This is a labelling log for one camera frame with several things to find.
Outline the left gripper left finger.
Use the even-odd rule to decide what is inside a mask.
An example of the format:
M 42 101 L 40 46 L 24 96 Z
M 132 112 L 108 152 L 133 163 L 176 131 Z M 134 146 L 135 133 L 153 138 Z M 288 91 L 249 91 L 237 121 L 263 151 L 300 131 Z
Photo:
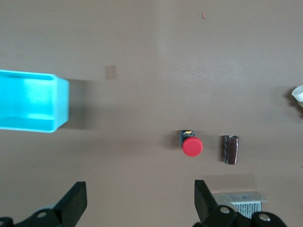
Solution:
M 87 208 L 85 182 L 76 182 L 53 208 L 36 211 L 27 219 L 14 223 L 12 218 L 1 217 L 2 227 L 74 227 Z

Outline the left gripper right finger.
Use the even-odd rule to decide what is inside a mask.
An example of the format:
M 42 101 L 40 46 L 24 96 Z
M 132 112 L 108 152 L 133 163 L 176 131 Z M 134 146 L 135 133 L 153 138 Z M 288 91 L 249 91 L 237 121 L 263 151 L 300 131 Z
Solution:
M 227 205 L 218 205 L 204 180 L 195 180 L 195 227 L 285 227 L 275 214 L 255 212 L 247 218 Z

